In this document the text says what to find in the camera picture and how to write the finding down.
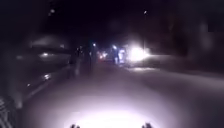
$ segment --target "car headlight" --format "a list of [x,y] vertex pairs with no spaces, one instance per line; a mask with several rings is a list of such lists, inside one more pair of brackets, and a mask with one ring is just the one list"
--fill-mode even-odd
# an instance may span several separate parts
[[129,51],[128,60],[137,62],[142,61],[150,56],[149,52],[144,51],[140,47],[132,47]]

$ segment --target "illuminated road surface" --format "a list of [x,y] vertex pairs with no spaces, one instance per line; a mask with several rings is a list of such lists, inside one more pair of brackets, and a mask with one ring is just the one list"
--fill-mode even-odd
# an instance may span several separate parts
[[128,120],[133,126],[147,121],[154,128],[223,128],[224,81],[101,65],[92,76],[49,86],[23,111],[25,128],[67,128],[115,114],[135,120]]

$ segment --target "sidewalk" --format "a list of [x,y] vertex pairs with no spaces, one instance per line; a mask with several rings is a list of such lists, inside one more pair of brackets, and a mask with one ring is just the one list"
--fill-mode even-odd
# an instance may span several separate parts
[[146,66],[190,75],[224,78],[224,72],[222,72],[222,70],[218,70],[214,67],[209,68],[205,65],[198,64],[196,62],[190,62],[184,58],[178,58],[174,56],[152,58],[146,62]]

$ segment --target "bright light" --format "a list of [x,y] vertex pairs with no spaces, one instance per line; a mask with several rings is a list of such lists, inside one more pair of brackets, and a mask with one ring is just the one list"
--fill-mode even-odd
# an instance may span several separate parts
[[44,78],[46,79],[46,80],[48,80],[48,79],[50,79],[50,75],[49,74],[46,74],[46,75],[44,75]]
[[48,57],[48,55],[49,55],[48,53],[44,52],[44,53],[40,54],[40,57],[45,58],[45,57]]
[[50,11],[51,11],[51,13],[55,13],[55,10],[54,9],[51,9]]
[[92,113],[76,123],[81,128],[141,128],[145,120],[127,111]]
[[113,47],[114,50],[117,50],[117,46],[113,45],[112,47]]
[[103,53],[102,53],[102,56],[103,56],[104,58],[106,58],[106,57],[107,57],[107,53],[106,53],[106,52],[103,52]]
[[129,51],[128,60],[136,62],[148,58],[150,54],[140,47],[132,47]]

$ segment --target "asphalt road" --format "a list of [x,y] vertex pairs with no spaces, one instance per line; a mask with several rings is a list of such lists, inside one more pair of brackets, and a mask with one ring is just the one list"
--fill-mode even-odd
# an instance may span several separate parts
[[130,124],[146,121],[154,128],[223,128],[224,80],[99,64],[91,75],[36,94],[23,110],[23,126],[68,128],[99,113],[126,114]]

